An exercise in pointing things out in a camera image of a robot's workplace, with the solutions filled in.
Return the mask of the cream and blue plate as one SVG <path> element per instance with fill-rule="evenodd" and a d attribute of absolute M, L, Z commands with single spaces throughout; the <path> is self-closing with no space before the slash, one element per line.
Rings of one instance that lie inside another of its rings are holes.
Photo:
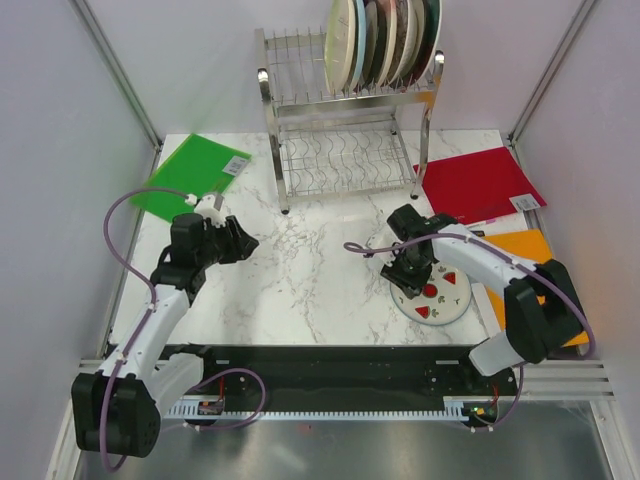
<path fill-rule="evenodd" d="M 344 88 L 344 90 L 347 92 L 356 91 L 358 89 L 366 53 L 366 1 L 355 0 L 354 6 L 356 13 L 356 35 L 352 65 L 348 81 L 346 82 Z"/>

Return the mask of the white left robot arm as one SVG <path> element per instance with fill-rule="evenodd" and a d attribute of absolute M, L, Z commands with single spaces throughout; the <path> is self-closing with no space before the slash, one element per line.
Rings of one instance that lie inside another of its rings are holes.
<path fill-rule="evenodd" d="M 72 384 L 80 449 L 144 458 L 157 442 L 162 417 L 183 394 L 216 388 L 220 371 L 200 351 L 182 349 L 166 365 L 157 362 L 203 287 L 207 269 L 247 260 L 258 245 L 234 216 L 220 223 L 198 213 L 173 219 L 139 319 L 96 372 L 80 373 Z"/>

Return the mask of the cream plate with twig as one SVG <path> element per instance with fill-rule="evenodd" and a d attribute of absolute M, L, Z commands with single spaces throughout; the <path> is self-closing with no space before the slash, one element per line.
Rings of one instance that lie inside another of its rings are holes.
<path fill-rule="evenodd" d="M 342 90 L 349 77 L 356 36 L 355 16 L 352 0 L 332 2 L 324 44 L 325 78 L 331 94 Z"/>

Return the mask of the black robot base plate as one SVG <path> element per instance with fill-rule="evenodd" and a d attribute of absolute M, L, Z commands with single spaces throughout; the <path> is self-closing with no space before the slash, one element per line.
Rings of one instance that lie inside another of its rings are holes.
<path fill-rule="evenodd" d="M 504 369 L 491 377 L 472 371 L 466 346 L 215 346 L 164 348 L 200 351 L 204 375 L 223 379 L 203 387 L 244 401 L 340 406 L 438 406 L 447 397 L 505 398 L 517 391 Z"/>

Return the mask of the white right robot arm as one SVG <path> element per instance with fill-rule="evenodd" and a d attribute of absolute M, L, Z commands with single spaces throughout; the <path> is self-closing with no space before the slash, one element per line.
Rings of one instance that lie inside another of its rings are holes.
<path fill-rule="evenodd" d="M 426 298 L 427 287 L 446 274 L 463 273 L 503 301 L 504 329 L 472 347 L 458 368 L 459 384 L 469 393 L 483 392 L 506 368 L 558 354 L 589 330 L 561 262 L 511 254 L 447 214 L 425 217 L 405 204 L 390 214 L 382 243 L 369 252 L 382 255 L 381 276 L 406 300 Z"/>

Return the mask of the watermelon pattern white plate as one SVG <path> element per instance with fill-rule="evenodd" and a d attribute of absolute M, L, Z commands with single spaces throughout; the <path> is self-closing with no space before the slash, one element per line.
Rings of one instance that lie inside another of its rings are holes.
<path fill-rule="evenodd" d="M 432 269 L 421 294 L 409 299 L 397 286 L 390 286 L 396 307 L 410 320 L 427 326 L 444 326 L 457 321 L 468 309 L 471 283 L 460 269 L 439 263 Z"/>

